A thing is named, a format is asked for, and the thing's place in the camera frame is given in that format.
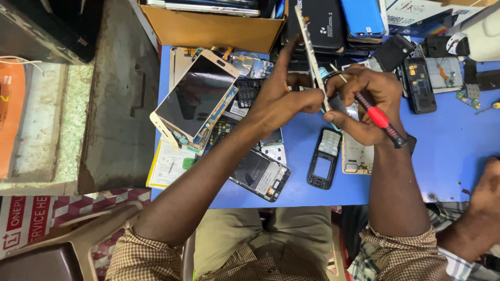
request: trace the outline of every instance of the red and white banner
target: red and white banner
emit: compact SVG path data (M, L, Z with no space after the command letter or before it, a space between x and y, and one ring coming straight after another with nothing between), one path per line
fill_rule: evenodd
M0 197L0 259L49 233L53 196Z

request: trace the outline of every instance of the screwdriver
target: screwdriver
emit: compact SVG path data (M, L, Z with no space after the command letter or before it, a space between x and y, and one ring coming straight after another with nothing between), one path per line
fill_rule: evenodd
M483 112L486 112L488 110L493 110L493 109L495 109L495 110L500 109L500 101L497 101L497 102L493 103L492 106L486 108L485 110L481 110L479 112L476 112L476 114L474 114L474 115L479 115L479 114L481 114Z
M330 63L331 68L337 72L339 71L333 64ZM347 79L339 74L340 78L347 83ZM373 106L360 92L354 94L354 98L361 104L366 113L370 117L370 119L381 128L390 138L390 140L394 143L394 147L400 149L408 144L408 140L404 139L396 129L389 123L386 115L380 110L378 107Z

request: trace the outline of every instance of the blue tabletop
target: blue tabletop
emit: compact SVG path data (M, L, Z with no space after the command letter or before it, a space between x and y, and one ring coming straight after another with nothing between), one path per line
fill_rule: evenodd
M163 46L158 102L169 91L170 46ZM477 64L477 71L500 69L500 62ZM435 95L437 111L416 115L401 99L401 120L417 138L412 161L426 202L468 201L462 192L472 190L481 176L486 157L500 155L500 110L474 115L476 110L455 98L456 92ZM481 109L500 100L500 90L481 92ZM279 198L269 203L228 180L210 205L211 209L368 204L369 175L344 174L337 165L330 190L306 181L309 164L321 131L330 126L321 113L299 113L282 128L287 166L291 170ZM156 143L160 133L156 132ZM154 199L161 189L153 188Z

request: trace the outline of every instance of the man's left hand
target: man's left hand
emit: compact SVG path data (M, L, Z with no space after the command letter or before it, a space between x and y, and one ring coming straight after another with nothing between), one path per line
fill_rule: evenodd
M299 112L316 113L321 109L325 94L321 89L290 91L288 86L311 87L307 74L288 73L288 64L295 47L302 41L297 35L279 52L274 68L260 90L248 114L238 123L259 124L262 139L285 125Z

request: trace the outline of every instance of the red screwdriver handle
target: red screwdriver handle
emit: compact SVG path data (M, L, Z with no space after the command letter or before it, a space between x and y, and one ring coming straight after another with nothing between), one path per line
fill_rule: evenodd
M382 130L384 130L384 132L389 136L390 140L394 143L395 148L400 149L408 144L408 140L404 139L398 131L394 129L380 108L371 105L370 102L359 92L357 92L354 97L361 104L364 110L366 110L366 113L373 123L382 128Z

